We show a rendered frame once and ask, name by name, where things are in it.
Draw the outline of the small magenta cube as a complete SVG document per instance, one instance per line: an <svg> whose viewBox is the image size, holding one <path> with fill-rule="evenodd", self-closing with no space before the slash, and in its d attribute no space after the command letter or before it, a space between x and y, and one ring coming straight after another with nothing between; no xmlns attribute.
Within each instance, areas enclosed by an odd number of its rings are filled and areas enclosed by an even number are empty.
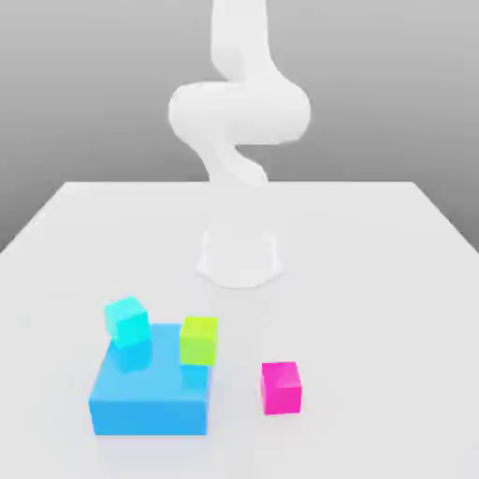
<svg viewBox="0 0 479 479"><path fill-rule="evenodd" d="M301 411L302 382L297 363L263 363L261 397L265 415L298 414Z"/></svg>

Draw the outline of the small cyan cube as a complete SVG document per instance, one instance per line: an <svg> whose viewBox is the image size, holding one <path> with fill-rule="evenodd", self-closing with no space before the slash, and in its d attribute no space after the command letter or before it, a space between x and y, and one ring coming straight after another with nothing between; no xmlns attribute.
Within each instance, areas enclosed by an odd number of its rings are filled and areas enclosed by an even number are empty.
<svg viewBox="0 0 479 479"><path fill-rule="evenodd" d="M149 314L135 297L123 298L104 308L107 332L118 348L132 347L151 338Z"/></svg>

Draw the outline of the large blue box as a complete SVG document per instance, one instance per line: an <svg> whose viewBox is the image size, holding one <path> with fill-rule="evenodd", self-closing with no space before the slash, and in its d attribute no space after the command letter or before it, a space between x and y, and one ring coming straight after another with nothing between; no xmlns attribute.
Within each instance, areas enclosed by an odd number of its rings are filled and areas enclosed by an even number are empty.
<svg viewBox="0 0 479 479"><path fill-rule="evenodd" d="M131 347L111 343L89 397L97 435L205 435L211 368L180 361L179 324L151 325Z"/></svg>

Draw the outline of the small lime green cube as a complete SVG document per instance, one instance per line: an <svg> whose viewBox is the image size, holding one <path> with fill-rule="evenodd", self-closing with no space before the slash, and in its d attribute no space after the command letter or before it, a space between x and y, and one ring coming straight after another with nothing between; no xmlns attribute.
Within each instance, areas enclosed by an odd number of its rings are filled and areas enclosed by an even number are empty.
<svg viewBox="0 0 479 479"><path fill-rule="evenodd" d="M187 316L180 332L180 359L185 365L215 365L217 348L217 319Z"/></svg>

